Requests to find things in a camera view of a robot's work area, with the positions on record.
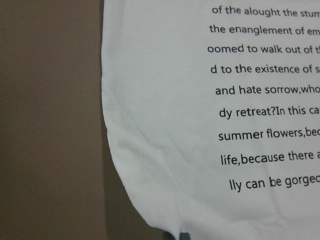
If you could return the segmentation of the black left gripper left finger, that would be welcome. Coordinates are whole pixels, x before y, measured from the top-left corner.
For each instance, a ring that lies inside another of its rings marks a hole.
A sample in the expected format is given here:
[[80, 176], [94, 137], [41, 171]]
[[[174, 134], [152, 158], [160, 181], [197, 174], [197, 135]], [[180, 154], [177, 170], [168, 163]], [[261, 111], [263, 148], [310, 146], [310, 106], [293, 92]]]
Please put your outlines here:
[[165, 231], [163, 233], [163, 240], [175, 240], [175, 237], [170, 232]]

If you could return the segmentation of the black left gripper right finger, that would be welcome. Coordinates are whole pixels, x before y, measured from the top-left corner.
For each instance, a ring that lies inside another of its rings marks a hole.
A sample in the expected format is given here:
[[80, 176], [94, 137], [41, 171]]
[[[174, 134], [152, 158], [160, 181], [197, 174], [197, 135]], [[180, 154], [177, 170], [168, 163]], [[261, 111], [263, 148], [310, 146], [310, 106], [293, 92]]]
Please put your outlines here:
[[191, 236], [188, 232], [181, 232], [179, 234], [179, 240], [191, 240]]

